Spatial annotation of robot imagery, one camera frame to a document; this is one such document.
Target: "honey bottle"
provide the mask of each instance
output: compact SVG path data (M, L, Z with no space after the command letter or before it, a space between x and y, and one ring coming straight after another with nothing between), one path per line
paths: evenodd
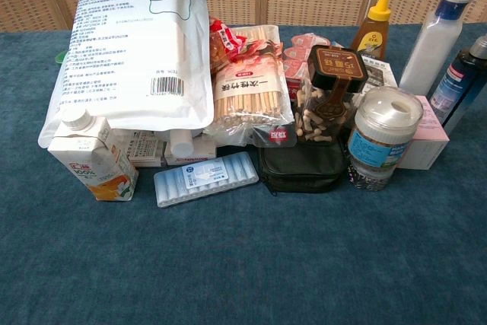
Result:
M384 60L389 32L389 0L378 0L358 29L351 49L373 59Z

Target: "red label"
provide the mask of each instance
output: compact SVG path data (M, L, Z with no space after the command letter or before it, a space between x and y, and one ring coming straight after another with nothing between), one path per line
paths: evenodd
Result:
M458 72L457 70L455 70L452 65L450 65L450 67L448 68L448 71L460 79L463 78L463 76L464 76L461 72Z
M274 129L269 134L269 140L271 142L283 142L288 141L288 131L286 129Z
M251 75L253 75L253 72L238 72L237 74L235 74L237 78L241 76L251 76Z
M286 84L288 85L289 99L296 100L296 93L300 89L301 82L286 80Z

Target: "plastic container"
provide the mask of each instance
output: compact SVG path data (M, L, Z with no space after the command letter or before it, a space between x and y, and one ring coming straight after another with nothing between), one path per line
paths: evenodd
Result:
M368 79L359 54L352 49L316 45L307 60L305 75L296 93L296 135L301 141L332 142L348 118L351 101Z
M487 34L451 63L430 103L446 133L451 133L487 82Z
M369 9L350 46L351 49L373 59L384 60L389 33L388 4L389 0L378 0L377 4Z
M259 176L245 151L154 175L159 207L232 190L258 180Z
M470 1L441 0L436 11L427 14L399 82L402 89L414 95L429 92L462 31L461 16Z
M398 88L379 87L366 93L349 138L349 176L357 188L386 186L422 114L418 98Z

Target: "blue cap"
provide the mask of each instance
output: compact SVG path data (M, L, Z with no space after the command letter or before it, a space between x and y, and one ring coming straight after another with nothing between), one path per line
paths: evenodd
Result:
M441 0L435 14L443 19L456 20L461 17L463 9L470 1L472 0Z

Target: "pink box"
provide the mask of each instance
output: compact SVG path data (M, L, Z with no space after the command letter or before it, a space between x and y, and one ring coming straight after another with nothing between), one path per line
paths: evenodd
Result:
M427 170L433 165L450 139L441 127L441 123L436 118L426 97L423 95L416 97L423 105L423 117L397 167Z

